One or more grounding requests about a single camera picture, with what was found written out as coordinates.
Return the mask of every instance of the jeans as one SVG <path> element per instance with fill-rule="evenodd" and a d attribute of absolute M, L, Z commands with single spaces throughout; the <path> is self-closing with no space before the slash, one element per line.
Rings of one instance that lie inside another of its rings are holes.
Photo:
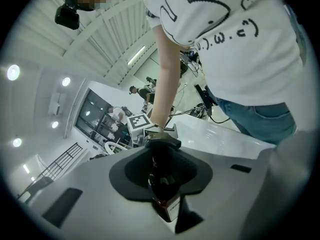
<path fill-rule="evenodd" d="M 215 97 L 209 89 L 208 94 L 245 135 L 277 145 L 296 131 L 295 121 L 285 103 L 243 106 Z"/>

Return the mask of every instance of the metal railing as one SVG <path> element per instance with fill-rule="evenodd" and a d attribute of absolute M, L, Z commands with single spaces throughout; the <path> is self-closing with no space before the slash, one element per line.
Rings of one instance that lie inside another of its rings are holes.
<path fill-rule="evenodd" d="M 77 142 L 68 148 L 34 179 L 34 182 L 21 193 L 21 196 L 27 191 L 33 192 L 33 189 L 36 191 L 53 182 L 82 150 L 83 148 Z"/>
<path fill-rule="evenodd" d="M 54 160 L 43 172 L 40 173 L 40 177 L 49 177 L 53 181 L 59 176 L 63 169 L 74 159 L 80 152 L 82 147 L 75 143 L 56 160 Z"/>

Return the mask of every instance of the wall light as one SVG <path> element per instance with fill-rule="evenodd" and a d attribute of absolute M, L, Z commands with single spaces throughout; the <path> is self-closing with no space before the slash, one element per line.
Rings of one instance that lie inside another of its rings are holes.
<path fill-rule="evenodd" d="M 52 128 L 54 129 L 54 128 L 57 128 L 58 125 L 59 125 L 59 122 L 55 121 L 55 122 L 52 123 L 51 126 L 52 126 Z"/>
<path fill-rule="evenodd" d="M 29 169 L 28 169 L 28 167 L 24 164 L 23 166 L 23 169 L 25 170 L 25 172 L 27 173 L 27 174 L 29 174 L 30 173 L 30 171 L 29 171 Z"/>
<path fill-rule="evenodd" d="M 70 82 L 71 82 L 70 78 L 66 77 L 65 79 L 62 80 L 62 85 L 66 87 L 70 84 Z"/>
<path fill-rule="evenodd" d="M 131 62 L 146 48 L 145 46 L 141 48 L 140 51 L 137 52 L 136 55 L 133 56 L 133 58 L 128 62 L 128 66 L 131 64 Z"/>
<path fill-rule="evenodd" d="M 22 144 L 22 140 L 20 138 L 16 138 L 13 142 L 12 142 L 13 146 L 15 148 L 20 147 Z"/>
<path fill-rule="evenodd" d="M 11 81 L 17 80 L 19 75 L 20 75 L 20 68 L 17 65 L 11 65 L 6 72 L 6 76 Z"/>

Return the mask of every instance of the window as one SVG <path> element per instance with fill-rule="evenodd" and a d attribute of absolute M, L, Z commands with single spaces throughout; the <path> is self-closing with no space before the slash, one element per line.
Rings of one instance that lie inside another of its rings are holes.
<path fill-rule="evenodd" d="M 102 140 L 117 142 L 128 139 L 128 134 L 118 130 L 115 120 L 108 114 L 111 105 L 92 90 L 86 96 L 75 126 L 102 145 Z"/>

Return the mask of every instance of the white table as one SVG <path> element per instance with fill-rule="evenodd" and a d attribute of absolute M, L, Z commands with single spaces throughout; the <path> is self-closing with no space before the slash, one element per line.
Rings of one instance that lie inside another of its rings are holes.
<path fill-rule="evenodd" d="M 182 146 L 198 151 L 256 159 L 261 150 L 274 147 L 273 144 L 187 114 L 174 116 L 167 128 L 172 128 L 174 124 Z"/>

